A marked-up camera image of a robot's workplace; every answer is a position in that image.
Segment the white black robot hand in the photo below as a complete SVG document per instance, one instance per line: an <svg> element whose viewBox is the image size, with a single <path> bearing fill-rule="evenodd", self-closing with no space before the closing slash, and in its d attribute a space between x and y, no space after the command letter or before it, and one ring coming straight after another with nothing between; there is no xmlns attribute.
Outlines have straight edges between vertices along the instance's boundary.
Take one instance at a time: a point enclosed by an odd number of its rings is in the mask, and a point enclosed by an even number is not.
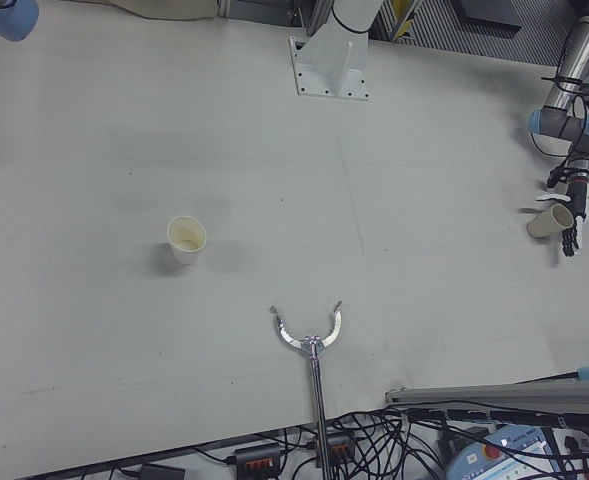
<svg viewBox="0 0 589 480"><path fill-rule="evenodd" d="M563 255L576 255L583 246L583 229L589 220L589 180L570 178L565 194L545 193L536 201L549 205L526 225L528 234L535 239L559 234Z"/></svg>

